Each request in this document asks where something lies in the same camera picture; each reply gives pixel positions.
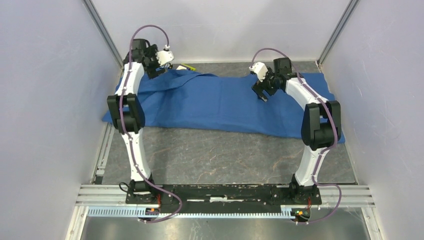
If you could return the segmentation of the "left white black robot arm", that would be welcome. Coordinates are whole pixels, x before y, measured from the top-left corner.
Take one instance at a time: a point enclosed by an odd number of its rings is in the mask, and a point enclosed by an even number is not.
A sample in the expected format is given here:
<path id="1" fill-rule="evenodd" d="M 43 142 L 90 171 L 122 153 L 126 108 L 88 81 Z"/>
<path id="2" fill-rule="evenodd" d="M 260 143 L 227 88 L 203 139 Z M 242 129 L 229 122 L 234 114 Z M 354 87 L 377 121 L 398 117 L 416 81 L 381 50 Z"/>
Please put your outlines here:
<path id="1" fill-rule="evenodd" d="M 111 121 L 124 140 L 129 164 L 129 183 L 126 186 L 127 204 L 158 204 L 160 191 L 155 188 L 143 144 L 146 117 L 137 92 L 143 76 L 149 79 L 166 72 L 157 59 L 158 47 L 146 39 L 135 39 L 123 60 L 124 73 L 115 94 L 108 96 L 107 106 Z"/>

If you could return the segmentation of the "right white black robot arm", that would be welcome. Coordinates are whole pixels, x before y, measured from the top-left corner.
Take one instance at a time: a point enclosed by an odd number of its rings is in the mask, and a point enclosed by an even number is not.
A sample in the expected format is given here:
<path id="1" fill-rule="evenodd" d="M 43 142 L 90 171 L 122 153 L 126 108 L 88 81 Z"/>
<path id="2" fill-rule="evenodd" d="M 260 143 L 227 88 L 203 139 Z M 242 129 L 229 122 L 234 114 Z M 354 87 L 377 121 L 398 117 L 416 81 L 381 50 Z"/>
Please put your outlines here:
<path id="1" fill-rule="evenodd" d="M 288 57 L 275 59 L 273 65 L 251 64 L 249 70 L 257 78 L 251 88 L 264 102 L 278 90 L 297 102 L 303 109 L 300 133 L 304 143 L 300 166 L 288 188 L 277 191 L 275 198 L 282 204 L 320 204 L 318 173 L 326 155 L 342 137 L 341 105 L 318 94 Z"/>

